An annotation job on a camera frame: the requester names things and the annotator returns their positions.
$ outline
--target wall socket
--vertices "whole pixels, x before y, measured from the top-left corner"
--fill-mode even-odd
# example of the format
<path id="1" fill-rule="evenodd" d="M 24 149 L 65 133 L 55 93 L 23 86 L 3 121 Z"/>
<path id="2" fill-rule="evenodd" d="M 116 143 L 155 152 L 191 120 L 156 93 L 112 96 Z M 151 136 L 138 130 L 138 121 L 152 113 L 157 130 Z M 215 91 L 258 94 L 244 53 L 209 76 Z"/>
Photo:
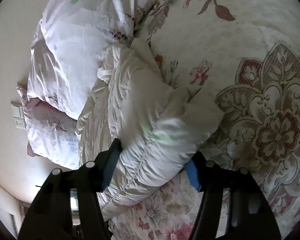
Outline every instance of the wall socket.
<path id="1" fill-rule="evenodd" d="M 24 118 L 14 116 L 13 119 L 17 128 L 24 129 L 24 130 L 26 129 L 26 122 Z"/>

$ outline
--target floral bedsheet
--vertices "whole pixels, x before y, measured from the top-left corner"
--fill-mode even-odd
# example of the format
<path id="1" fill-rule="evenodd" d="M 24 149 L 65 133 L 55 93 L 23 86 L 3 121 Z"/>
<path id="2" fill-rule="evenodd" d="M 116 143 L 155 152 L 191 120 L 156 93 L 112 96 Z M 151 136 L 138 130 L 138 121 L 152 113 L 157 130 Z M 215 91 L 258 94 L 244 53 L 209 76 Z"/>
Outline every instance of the floral bedsheet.
<path id="1" fill-rule="evenodd" d="M 202 194 L 191 186 L 185 171 L 178 173 L 150 197 L 109 221 L 112 240 L 187 240 Z M 217 236 L 225 232 L 226 214 L 225 199 Z"/>

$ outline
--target white pillow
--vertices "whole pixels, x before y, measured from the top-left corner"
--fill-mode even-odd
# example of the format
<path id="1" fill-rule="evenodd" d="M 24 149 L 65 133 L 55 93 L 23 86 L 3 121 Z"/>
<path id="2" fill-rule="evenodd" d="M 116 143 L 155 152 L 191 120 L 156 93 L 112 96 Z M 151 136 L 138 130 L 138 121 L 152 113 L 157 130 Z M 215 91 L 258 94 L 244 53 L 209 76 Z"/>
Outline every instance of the white pillow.
<path id="1" fill-rule="evenodd" d="M 32 55 L 44 45 L 52 56 L 40 60 L 37 53 L 37 59 L 32 60 L 28 97 L 38 97 L 78 119 L 96 81 L 104 49 L 116 42 L 130 43 L 134 25 L 156 1 L 50 0 Z"/>
<path id="2" fill-rule="evenodd" d="M 74 133 L 76 120 L 39 98 L 29 101 L 23 87 L 18 86 L 17 90 L 32 151 L 66 168 L 79 168 L 78 139 Z"/>
<path id="3" fill-rule="evenodd" d="M 140 40 L 135 39 L 131 45 L 138 55 L 151 55 L 149 47 L 135 46 L 138 42 Z M 107 104 L 111 138 L 107 139 L 108 146 L 103 145 L 98 150 L 108 149 L 111 141 L 119 138 L 123 152 L 110 186 L 98 193 L 105 219 L 141 202 L 172 179 L 217 129 L 223 116 L 212 100 L 205 98 L 206 106 L 200 100 L 191 104 L 187 89 L 174 90 L 166 85 L 153 58 L 152 63 L 147 64 L 149 57 L 143 57 L 142 61 L 133 49 L 120 45 L 112 47 L 112 56 Z M 99 99 L 96 104 L 103 105 L 104 98 Z M 91 114 L 84 130 L 91 131 L 92 124 L 99 124 L 98 119 L 104 119 L 105 114 L 106 111 L 102 115 Z M 100 145 L 104 137 L 93 135 L 95 137 L 85 131 L 81 143 Z M 87 150 L 84 149 L 85 156 L 92 159 L 98 154 Z"/>

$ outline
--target bed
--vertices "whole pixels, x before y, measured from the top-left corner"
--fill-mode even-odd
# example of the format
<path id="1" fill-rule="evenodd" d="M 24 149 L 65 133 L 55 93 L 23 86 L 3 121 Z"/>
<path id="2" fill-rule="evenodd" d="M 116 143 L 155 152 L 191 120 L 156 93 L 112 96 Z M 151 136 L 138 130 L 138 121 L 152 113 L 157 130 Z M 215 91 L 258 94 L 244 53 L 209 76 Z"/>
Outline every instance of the bed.
<path id="1" fill-rule="evenodd" d="M 51 0 L 38 24 L 31 62 L 27 91 L 18 89 L 25 116 L 31 117 L 26 121 L 33 153 L 75 169 L 114 137 L 126 143 L 111 186 L 98 194 L 114 239 L 189 237 L 202 195 L 179 171 L 196 147 L 222 168 L 252 172 L 282 238 L 300 220 L 300 0 Z M 118 66 L 131 76 L 142 66 L 169 96 L 142 90 L 147 79 L 124 83 L 125 73 L 114 71 Z M 131 84 L 174 106 L 169 110 L 180 107 L 165 117 L 184 120 L 193 140 L 169 160 L 167 171 L 160 163 L 161 169 L 145 168 L 155 159 L 170 167 L 167 153 L 180 147 L 153 132 L 151 111 L 143 116 L 151 116 L 145 122 L 152 126 L 142 129 L 125 126 L 118 115 L 144 110 L 121 108 L 133 104 L 124 104 L 115 88 Z M 176 94 L 183 97 L 170 104 Z M 145 108 L 156 113 L 148 97 L 136 97 L 135 106 L 149 104 Z M 182 110 L 190 107 L 196 119 L 184 118 Z M 48 112 L 53 121 L 40 121 Z M 171 127 L 169 138 L 185 138 L 172 133 L 181 126 Z M 48 141 L 36 132 L 42 129 L 50 132 L 44 136 Z M 157 155 L 144 158 L 144 147 L 132 147 L 133 138 L 123 136 L 131 130 L 142 135 L 142 143 L 151 136 L 165 140 L 152 148 L 160 148 Z M 60 155 L 62 143 L 70 155 Z M 79 144 L 79 154 L 73 144 Z M 136 167 L 144 168 L 139 177 Z M 225 191 L 218 235 L 224 233 L 228 198 Z"/>

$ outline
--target bright light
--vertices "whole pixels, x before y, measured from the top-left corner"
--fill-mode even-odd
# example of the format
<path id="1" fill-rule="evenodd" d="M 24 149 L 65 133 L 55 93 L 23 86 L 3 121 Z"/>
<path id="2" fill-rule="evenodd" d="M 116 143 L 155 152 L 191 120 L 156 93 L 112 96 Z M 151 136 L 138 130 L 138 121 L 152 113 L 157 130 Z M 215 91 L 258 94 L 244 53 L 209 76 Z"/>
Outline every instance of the bright light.
<path id="1" fill-rule="evenodd" d="M 74 197 L 70 198 L 70 206 L 73 210 L 78 209 L 77 200 Z"/>

